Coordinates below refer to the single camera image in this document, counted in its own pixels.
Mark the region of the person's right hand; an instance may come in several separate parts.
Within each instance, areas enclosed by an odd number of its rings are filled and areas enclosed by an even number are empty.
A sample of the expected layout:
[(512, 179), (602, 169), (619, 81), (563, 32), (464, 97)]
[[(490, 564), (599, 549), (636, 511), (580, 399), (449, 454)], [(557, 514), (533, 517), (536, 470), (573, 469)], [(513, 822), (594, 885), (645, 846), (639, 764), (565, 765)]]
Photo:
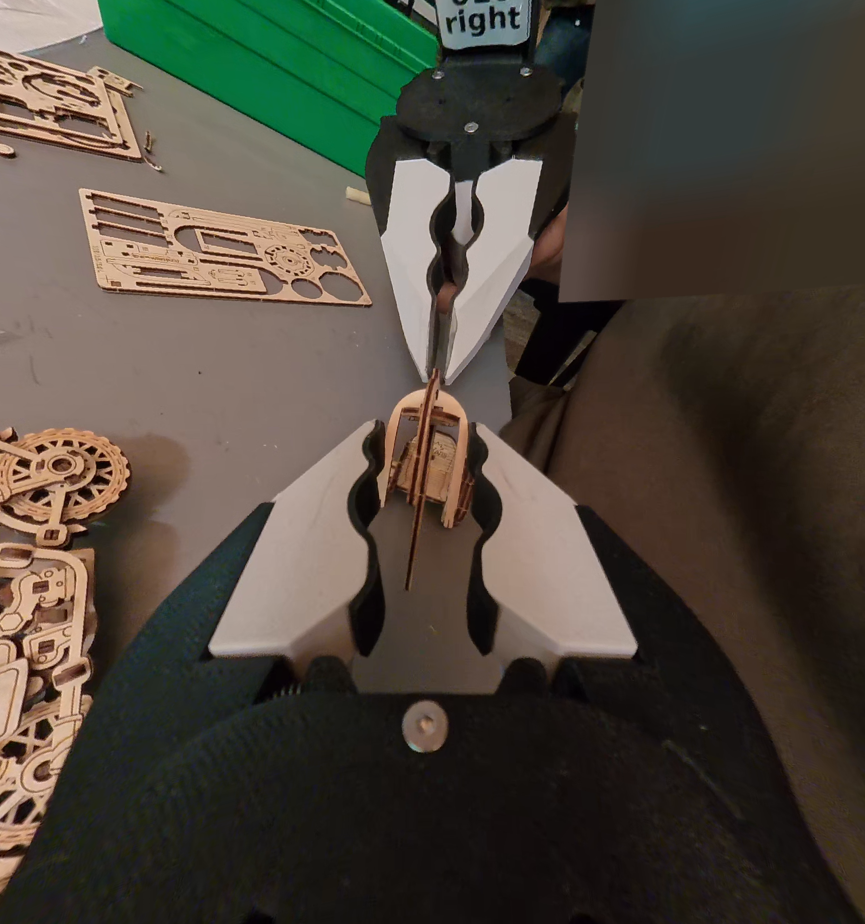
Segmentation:
[(538, 280), (555, 286), (560, 284), (567, 212), (568, 206), (565, 205), (535, 241), (526, 276), (528, 280)]

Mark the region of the wooden barrel cone assembly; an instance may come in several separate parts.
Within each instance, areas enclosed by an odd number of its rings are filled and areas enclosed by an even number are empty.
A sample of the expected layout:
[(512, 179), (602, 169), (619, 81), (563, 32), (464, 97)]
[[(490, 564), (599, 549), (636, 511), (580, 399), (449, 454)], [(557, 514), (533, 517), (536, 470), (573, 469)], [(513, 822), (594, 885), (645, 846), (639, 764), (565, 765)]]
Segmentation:
[(459, 525), (471, 503), (468, 472), (471, 427), (460, 403), (438, 380), (399, 401), (385, 429), (383, 465), (377, 477), (380, 504), (404, 491), (407, 501), (438, 503), (444, 527)]

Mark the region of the large wooden puzzle sheet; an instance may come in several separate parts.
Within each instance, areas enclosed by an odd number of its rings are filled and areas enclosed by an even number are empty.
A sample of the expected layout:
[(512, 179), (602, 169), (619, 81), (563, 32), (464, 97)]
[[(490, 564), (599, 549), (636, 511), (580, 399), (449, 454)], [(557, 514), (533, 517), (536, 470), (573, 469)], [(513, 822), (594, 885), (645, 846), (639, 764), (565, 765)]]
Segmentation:
[(0, 860), (42, 823), (92, 699), (94, 550), (0, 543)]

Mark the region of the wooden arched rib piece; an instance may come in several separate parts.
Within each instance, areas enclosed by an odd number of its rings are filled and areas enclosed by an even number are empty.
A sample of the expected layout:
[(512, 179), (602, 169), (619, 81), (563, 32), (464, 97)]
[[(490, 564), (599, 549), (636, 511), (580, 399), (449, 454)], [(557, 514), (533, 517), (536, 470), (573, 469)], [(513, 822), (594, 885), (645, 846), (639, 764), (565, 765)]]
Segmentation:
[(404, 584), (406, 591), (410, 591), (412, 586), (415, 561), (419, 546), (420, 529), (426, 503), (426, 488), (432, 455), (433, 435), (435, 432), (433, 415), (440, 391), (440, 382), (441, 373), (438, 368), (434, 368), (427, 383), (419, 411), (415, 467), (412, 474), (410, 489), (407, 493), (407, 501), (414, 508), (414, 514), (407, 555), (407, 571)]

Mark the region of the wooden puzzle sheet with gear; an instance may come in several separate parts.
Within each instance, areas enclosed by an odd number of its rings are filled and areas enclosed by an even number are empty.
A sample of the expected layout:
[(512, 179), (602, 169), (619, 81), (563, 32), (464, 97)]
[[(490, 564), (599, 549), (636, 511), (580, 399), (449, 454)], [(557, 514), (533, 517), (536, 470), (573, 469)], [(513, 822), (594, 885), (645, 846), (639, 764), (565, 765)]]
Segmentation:
[(96, 282), (118, 294), (369, 307), (333, 232), (79, 190)]

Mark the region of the green plastic bin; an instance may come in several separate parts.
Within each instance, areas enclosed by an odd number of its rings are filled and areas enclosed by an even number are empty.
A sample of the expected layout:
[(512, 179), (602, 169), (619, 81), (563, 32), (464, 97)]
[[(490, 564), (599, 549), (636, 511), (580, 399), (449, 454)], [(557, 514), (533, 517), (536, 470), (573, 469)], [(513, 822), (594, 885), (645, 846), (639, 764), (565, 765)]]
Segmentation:
[(383, 1), (100, 1), (105, 36), (362, 177), (433, 31)]

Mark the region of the white plastic sheet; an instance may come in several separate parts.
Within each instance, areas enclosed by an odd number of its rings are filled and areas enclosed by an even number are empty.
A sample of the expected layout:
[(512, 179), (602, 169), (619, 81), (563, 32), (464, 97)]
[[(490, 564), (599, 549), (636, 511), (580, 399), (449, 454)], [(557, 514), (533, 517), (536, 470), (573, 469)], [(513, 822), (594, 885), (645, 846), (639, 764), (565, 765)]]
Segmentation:
[(102, 29), (97, 1), (0, 1), (0, 49), (29, 52)]

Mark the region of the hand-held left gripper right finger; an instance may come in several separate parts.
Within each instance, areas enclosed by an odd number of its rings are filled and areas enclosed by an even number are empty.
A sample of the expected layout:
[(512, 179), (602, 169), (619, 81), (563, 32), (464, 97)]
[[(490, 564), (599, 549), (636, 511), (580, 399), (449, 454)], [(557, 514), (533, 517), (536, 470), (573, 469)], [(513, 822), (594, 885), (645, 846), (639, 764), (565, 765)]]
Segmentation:
[(577, 504), (498, 434), (476, 424), (469, 467), (467, 625), (497, 661), (630, 660), (636, 639)]

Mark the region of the emptied wooden puzzle sheet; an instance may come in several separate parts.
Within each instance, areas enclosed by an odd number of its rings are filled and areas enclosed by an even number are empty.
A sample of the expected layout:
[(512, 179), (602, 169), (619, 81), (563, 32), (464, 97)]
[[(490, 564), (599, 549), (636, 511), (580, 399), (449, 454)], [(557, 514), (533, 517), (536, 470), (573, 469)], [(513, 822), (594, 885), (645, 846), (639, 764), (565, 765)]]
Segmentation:
[(117, 88), (92, 73), (1, 49), (0, 135), (120, 160), (142, 159)]

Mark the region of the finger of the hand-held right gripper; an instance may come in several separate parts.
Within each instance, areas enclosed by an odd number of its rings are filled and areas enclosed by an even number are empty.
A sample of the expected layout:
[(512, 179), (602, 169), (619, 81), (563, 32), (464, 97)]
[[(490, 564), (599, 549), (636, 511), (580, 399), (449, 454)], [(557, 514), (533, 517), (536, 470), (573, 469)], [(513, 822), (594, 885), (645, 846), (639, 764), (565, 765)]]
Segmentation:
[(434, 271), (442, 268), (434, 220), (452, 197), (452, 187), (448, 171), (433, 162), (398, 160), (381, 235), (404, 339), (424, 382), (435, 368), (444, 382), (453, 382), (459, 374), (452, 360), (458, 323), (449, 319), (445, 332), (438, 332), (436, 302), (442, 285), (433, 281)]
[(483, 225), (465, 252), (467, 279), (453, 302), (445, 382), (462, 373), (488, 339), (531, 265), (530, 234), (542, 174), (539, 159), (512, 158), (481, 174)]

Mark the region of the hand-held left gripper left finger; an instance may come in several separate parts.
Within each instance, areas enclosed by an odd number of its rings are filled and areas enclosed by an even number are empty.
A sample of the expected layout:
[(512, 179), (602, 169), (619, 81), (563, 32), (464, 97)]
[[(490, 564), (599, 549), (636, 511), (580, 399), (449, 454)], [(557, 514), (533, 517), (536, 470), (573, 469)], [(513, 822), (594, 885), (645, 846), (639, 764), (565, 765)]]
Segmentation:
[(381, 508), (384, 424), (361, 425), (275, 497), (209, 642), (219, 658), (368, 656), (384, 596), (369, 531)]

